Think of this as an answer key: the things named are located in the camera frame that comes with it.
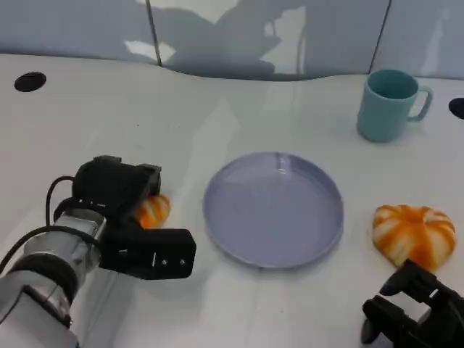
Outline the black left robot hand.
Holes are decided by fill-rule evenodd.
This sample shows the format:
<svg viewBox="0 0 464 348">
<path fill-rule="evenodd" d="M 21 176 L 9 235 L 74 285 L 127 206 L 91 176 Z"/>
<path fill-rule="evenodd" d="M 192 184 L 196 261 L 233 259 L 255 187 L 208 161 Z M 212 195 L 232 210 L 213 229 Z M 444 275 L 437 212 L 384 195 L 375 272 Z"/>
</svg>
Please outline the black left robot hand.
<svg viewBox="0 0 464 348">
<path fill-rule="evenodd" d="M 160 192 L 161 167 L 130 165 L 119 157 L 98 156 L 81 165 L 72 197 L 89 204 L 111 223 L 129 220 L 141 203 Z"/>
</svg>

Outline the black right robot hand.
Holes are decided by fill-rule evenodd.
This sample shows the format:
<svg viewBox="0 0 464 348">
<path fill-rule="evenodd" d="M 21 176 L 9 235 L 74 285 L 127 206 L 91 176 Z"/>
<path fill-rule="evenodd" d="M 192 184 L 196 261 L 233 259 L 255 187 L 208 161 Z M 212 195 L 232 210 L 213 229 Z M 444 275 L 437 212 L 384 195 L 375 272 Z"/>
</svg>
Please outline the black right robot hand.
<svg viewBox="0 0 464 348">
<path fill-rule="evenodd" d="M 387 297 L 404 293 L 428 310 L 413 320 Z M 364 302 L 360 341 L 373 346 L 380 336 L 388 347 L 462 347 L 463 297 L 437 277 L 406 260 L 383 284 L 379 294 Z"/>
</svg>

